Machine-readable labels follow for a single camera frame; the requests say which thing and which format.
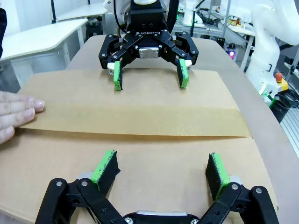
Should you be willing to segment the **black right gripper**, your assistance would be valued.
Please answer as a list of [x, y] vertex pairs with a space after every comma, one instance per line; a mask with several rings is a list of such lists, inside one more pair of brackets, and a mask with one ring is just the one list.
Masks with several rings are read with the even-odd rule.
[[177, 67], [180, 88], [186, 88], [188, 70], [196, 64], [199, 51], [187, 32], [173, 39], [173, 1], [170, 11], [160, 0], [132, 0], [126, 21], [127, 33], [120, 40], [117, 35], [107, 35], [99, 52], [103, 69], [113, 75], [114, 88], [122, 90], [122, 69], [135, 59], [163, 58]]

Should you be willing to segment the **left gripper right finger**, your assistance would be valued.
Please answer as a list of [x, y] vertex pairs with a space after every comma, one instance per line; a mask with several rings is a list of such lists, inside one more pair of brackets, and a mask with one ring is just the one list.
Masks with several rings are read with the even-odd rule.
[[239, 213], [245, 224], [278, 224], [268, 190], [263, 186], [245, 188], [230, 180], [217, 153], [209, 154], [206, 178], [213, 204], [199, 220], [200, 224], [221, 224], [230, 212]]

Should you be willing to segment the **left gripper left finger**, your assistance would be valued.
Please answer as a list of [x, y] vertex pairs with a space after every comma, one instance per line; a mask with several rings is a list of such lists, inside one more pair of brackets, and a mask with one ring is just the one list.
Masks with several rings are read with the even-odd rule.
[[97, 224], [124, 224], [125, 220], [106, 198], [119, 174], [117, 152], [108, 150], [91, 177], [68, 183], [49, 182], [35, 223], [69, 224], [76, 208], [85, 208]]

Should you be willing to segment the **person's right hand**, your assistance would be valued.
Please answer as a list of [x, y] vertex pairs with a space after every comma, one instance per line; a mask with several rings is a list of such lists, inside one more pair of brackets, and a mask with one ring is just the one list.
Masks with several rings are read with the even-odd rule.
[[0, 92], [0, 142], [10, 140], [15, 128], [34, 120], [37, 113], [43, 112], [45, 102], [29, 96], [6, 91]]

